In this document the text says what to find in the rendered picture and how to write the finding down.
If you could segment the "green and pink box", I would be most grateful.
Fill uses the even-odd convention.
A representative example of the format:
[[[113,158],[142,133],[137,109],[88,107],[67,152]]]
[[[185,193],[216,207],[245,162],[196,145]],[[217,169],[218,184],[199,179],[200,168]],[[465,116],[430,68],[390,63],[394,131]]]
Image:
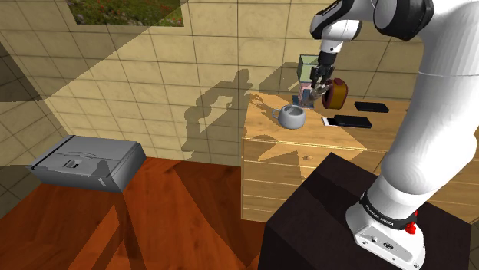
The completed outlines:
[[[299,92],[297,95],[292,95],[292,102],[295,105],[313,108],[314,103],[309,103],[307,105],[302,104],[303,99],[307,99],[311,92],[311,82],[310,78],[311,70],[318,64],[318,55],[313,54],[301,54],[299,56],[299,63],[297,67],[297,77],[299,80]]]

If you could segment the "red and mustard round container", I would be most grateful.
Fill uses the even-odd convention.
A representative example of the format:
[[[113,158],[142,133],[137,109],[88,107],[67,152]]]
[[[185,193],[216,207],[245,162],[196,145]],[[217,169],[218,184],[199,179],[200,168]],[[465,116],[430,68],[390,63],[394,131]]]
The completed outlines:
[[[349,89],[347,84],[340,78],[328,81],[329,89],[322,96],[322,105],[325,109],[340,110],[347,98]]]

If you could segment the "grey brown figure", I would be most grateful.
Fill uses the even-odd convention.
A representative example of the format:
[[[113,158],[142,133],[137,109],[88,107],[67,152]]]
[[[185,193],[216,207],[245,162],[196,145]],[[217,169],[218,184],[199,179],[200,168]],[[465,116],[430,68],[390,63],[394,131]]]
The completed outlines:
[[[310,83],[301,83],[300,92],[298,94],[299,104],[302,107],[314,107],[314,103],[323,96],[330,86],[319,84],[317,87],[311,87]]]

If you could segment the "black phone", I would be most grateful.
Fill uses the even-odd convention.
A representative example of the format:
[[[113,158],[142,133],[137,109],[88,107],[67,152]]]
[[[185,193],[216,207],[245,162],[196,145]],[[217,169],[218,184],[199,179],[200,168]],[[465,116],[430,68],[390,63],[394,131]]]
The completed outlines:
[[[358,111],[388,113],[388,107],[383,103],[356,101],[354,103]]]

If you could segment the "black and white tablet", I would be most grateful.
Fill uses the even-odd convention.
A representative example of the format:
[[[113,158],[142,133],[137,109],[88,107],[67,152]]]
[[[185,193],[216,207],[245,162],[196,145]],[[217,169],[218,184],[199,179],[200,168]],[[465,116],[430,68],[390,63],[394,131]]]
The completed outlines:
[[[323,117],[322,120],[326,126],[372,128],[369,119],[361,116],[335,115],[334,117]]]

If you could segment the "grey cup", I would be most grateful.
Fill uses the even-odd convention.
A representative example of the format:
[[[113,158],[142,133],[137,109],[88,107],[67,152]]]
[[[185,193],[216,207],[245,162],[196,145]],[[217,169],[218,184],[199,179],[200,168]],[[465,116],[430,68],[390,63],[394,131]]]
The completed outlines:
[[[286,129],[299,129],[306,122],[305,110],[294,104],[287,104],[281,109],[274,109],[272,117],[278,120],[279,125]]]

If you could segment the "wooden chest of drawers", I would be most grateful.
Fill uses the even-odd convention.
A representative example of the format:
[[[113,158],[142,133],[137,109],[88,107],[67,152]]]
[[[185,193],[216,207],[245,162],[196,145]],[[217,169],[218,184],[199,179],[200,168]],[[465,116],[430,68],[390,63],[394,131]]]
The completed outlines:
[[[265,222],[294,190],[330,154],[375,175],[408,109],[406,101],[386,101],[387,113],[365,112],[372,128],[330,127],[327,117],[359,116],[353,99],[340,110],[316,104],[306,110],[306,122],[298,130],[285,129],[274,114],[291,103],[288,94],[252,92],[242,138],[242,217]]]

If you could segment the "dark robot stand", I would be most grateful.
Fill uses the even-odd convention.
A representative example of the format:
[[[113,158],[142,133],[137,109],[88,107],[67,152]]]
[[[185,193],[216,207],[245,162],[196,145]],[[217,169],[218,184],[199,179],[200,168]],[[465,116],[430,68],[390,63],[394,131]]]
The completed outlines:
[[[330,153],[267,221],[258,270],[400,270],[359,247],[345,213],[376,175]],[[420,270],[468,270],[471,225],[425,203]]]

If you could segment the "grey box appliance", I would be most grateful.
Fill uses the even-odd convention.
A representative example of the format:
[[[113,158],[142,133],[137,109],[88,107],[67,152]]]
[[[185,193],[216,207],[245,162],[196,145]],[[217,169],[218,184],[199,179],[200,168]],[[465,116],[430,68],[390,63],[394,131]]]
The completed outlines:
[[[136,141],[68,135],[26,168],[46,184],[122,193],[145,160]]]

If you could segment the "flower meadow wall picture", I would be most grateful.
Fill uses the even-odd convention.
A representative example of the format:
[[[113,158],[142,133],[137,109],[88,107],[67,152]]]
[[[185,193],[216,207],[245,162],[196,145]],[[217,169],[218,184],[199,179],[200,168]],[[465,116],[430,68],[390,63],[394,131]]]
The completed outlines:
[[[183,27],[180,0],[65,0],[79,25]]]

